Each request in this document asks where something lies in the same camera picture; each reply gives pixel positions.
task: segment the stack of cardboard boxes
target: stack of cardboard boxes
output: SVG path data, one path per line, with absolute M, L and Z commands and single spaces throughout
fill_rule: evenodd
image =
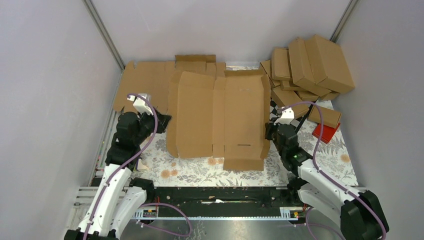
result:
M 271 60 L 260 63 L 271 85 L 271 98 L 279 107 L 302 101 L 333 100 L 355 88 L 341 47 L 319 35 L 298 37 L 288 48 L 275 47 Z M 295 117 L 308 112 L 306 105 L 293 108 Z M 341 113 L 326 111 L 324 124 L 335 128 Z M 312 110 L 309 120 L 319 122 Z

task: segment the red object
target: red object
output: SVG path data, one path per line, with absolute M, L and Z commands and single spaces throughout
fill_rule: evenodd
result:
M 328 144 L 330 140 L 333 138 L 339 126 L 340 126 L 340 122 L 337 124 L 336 128 L 332 128 L 330 126 L 324 125 L 324 131 L 322 132 L 321 141 Z M 318 124 L 318 126 L 316 126 L 315 130 L 312 132 L 312 135 L 318 138 L 320 136 L 320 131 L 321 131 L 321 124 Z

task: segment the wall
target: wall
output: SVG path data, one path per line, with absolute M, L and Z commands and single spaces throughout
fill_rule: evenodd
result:
M 422 239 L 424 3 L 360 1 L 339 39 L 356 89 L 334 101 L 360 184 L 375 192 L 389 240 Z
M 93 2 L 125 63 L 193 53 L 257 63 L 297 36 L 330 38 L 349 0 Z
M 2 1 L 0 233 L 59 240 L 120 70 L 81 1 Z

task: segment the gray wall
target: gray wall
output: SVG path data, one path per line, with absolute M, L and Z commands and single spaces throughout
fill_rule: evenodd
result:
M 374 191 L 389 240 L 422 239 L 424 3 L 363 0 L 339 40 L 356 89 L 334 101 L 360 184 Z
M 120 70 L 81 1 L 2 1 L 1 239 L 63 239 Z
M 94 0 L 125 63 L 216 54 L 257 63 L 273 47 L 315 33 L 330 38 L 349 0 Z

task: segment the small cardboard box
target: small cardboard box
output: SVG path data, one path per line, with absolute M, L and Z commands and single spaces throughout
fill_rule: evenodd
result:
M 286 91 L 306 91 L 305 89 L 301 88 L 300 86 L 297 86 L 291 81 L 281 81 L 280 88 Z
M 337 125 L 340 123 L 342 113 L 322 106 L 319 107 L 319 109 L 321 109 L 324 125 L 334 129 L 337 128 Z M 312 108 L 308 120 L 319 124 L 321 123 L 320 113 L 316 106 Z
M 305 41 L 298 37 L 288 45 L 288 53 L 293 83 L 318 96 L 324 96 L 331 91 L 315 84 L 309 63 Z
M 355 88 L 340 45 L 314 35 L 305 41 L 305 46 L 313 77 L 318 86 L 342 94 Z
M 264 170 L 270 83 L 262 69 L 208 75 L 176 71 L 169 83 L 166 147 L 174 157 L 224 157 L 224 170 Z
M 260 67 L 265 71 L 266 75 L 268 75 L 271 89 L 279 87 L 280 81 L 271 78 L 271 60 L 261 61 Z
M 340 95 L 340 93 L 332 91 L 332 92 L 325 94 L 324 96 L 320 97 L 320 99 L 322 101 L 333 100 L 333 99 L 337 98 L 339 95 Z
M 271 91 L 271 98 L 280 108 L 302 102 L 294 91 L 285 91 L 279 87 L 276 87 Z M 294 106 L 292 109 L 294 112 L 294 118 L 296 119 L 304 116 L 309 110 L 306 104 Z
M 296 94 L 302 101 L 315 102 L 318 100 L 318 96 L 309 91 L 296 91 Z
M 130 61 L 122 74 L 113 109 L 134 112 L 133 103 L 127 100 L 130 93 L 151 95 L 151 104 L 162 114 L 168 111 L 168 89 L 175 68 L 216 77 L 224 77 L 225 62 L 216 62 L 215 55 L 176 55 L 175 61 Z
M 284 47 L 274 48 L 271 57 L 271 72 L 273 80 L 293 82 L 289 61 L 289 49 Z

